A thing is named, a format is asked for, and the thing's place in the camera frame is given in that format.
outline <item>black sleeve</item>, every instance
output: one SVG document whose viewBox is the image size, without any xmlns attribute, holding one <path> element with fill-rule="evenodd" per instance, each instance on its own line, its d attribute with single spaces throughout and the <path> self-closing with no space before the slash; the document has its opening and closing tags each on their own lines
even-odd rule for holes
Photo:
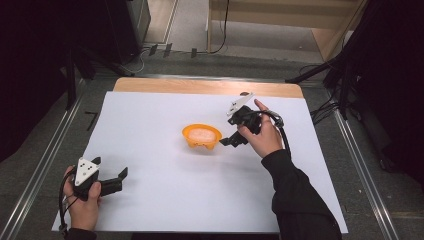
<svg viewBox="0 0 424 240">
<path fill-rule="evenodd" d="M 272 211 L 277 216 L 283 240 L 342 239 L 339 226 L 325 202 L 297 169 L 286 150 L 278 150 L 262 160 L 272 176 L 275 194 Z"/>
<path fill-rule="evenodd" d="M 66 240 L 95 240 L 96 238 L 97 235 L 92 231 L 71 228 Z"/>
</svg>

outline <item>table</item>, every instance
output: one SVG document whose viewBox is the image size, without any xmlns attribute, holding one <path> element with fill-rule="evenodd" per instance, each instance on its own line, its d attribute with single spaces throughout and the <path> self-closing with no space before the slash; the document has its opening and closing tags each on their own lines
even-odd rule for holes
<svg viewBox="0 0 424 240">
<path fill-rule="evenodd" d="M 312 28 L 324 61 L 330 59 L 349 30 L 359 22 L 366 0 L 230 0 L 228 20 Z M 227 0 L 209 0 L 208 51 L 211 21 L 225 20 Z"/>
<path fill-rule="evenodd" d="M 167 78 L 120 78 L 113 91 L 227 95 L 254 92 L 258 96 L 303 98 L 302 90 L 295 84 Z"/>
<path fill-rule="evenodd" d="M 254 92 L 282 114 L 294 163 L 347 232 L 299 86 L 155 78 L 121 78 L 106 94 L 84 158 L 101 156 L 99 179 L 114 177 L 112 172 L 124 167 L 129 174 L 124 190 L 102 201 L 96 229 L 278 233 L 271 211 L 272 180 L 253 149 L 220 144 L 213 151 L 192 149 L 181 134 L 192 123 L 213 125 L 223 137 L 233 134 L 236 128 L 225 113 L 241 92 Z M 254 107 L 253 101 L 246 105 Z"/>
</svg>

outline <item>left hand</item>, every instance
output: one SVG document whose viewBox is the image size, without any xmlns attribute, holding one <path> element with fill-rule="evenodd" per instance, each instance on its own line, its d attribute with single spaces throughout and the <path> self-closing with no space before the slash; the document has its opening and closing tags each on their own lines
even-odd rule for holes
<svg viewBox="0 0 424 240">
<path fill-rule="evenodd" d="M 65 175 L 71 170 L 72 166 L 68 167 Z M 76 202 L 69 208 L 69 213 L 71 215 L 71 227 L 93 231 L 99 217 L 99 197 L 102 185 L 100 182 L 93 183 L 88 192 L 87 201 L 82 201 L 74 196 L 71 179 L 72 178 L 69 177 L 66 180 L 63 188 L 63 193 L 67 197 L 69 205 L 76 199 Z"/>
</svg>

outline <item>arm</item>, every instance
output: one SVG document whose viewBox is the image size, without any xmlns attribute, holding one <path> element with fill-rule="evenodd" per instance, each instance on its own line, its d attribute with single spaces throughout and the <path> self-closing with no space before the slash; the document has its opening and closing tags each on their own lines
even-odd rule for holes
<svg viewBox="0 0 424 240">
<path fill-rule="evenodd" d="M 273 179 L 272 211 L 277 216 L 283 239 L 342 239 L 327 205 L 285 150 L 267 155 L 262 164 Z"/>
<path fill-rule="evenodd" d="M 66 181 L 63 193 L 67 196 L 70 205 L 69 213 L 71 215 L 71 228 L 69 229 L 66 240 L 95 240 L 97 235 L 94 233 L 97 219 L 99 217 L 99 202 L 101 192 L 100 182 L 91 185 L 88 192 L 87 201 L 82 201 L 74 196 L 71 177 Z"/>
<path fill-rule="evenodd" d="M 260 110 L 268 109 L 258 100 L 255 104 Z M 239 126 L 238 131 L 263 158 L 262 164 L 271 174 L 275 189 L 272 210 L 282 239 L 341 239 L 337 221 L 306 174 L 294 166 L 270 118 L 262 115 L 261 132 L 257 135 L 245 126 Z"/>
</svg>

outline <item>wooden table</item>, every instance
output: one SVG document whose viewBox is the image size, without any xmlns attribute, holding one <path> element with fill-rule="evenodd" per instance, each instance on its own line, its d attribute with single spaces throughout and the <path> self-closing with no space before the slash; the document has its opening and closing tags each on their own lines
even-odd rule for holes
<svg viewBox="0 0 424 240">
<path fill-rule="evenodd" d="M 225 110 L 241 92 L 254 92 L 283 114 L 296 166 L 308 174 L 344 226 L 300 87 L 247 81 L 118 79 L 114 92 L 106 94 L 84 157 L 101 156 L 103 171 L 128 167 L 130 174 L 124 190 L 108 197 L 97 230 L 278 233 L 271 211 L 272 182 L 254 150 L 222 145 L 212 152 L 192 149 L 181 135 L 187 124 L 205 123 L 230 136 L 236 128 L 226 121 Z M 308 151 L 302 150 L 304 144 Z"/>
<path fill-rule="evenodd" d="M 190 80 L 170 78 L 120 78 L 115 92 L 240 94 L 254 92 L 258 96 L 303 98 L 296 84 L 259 83 L 222 80 Z"/>
</svg>

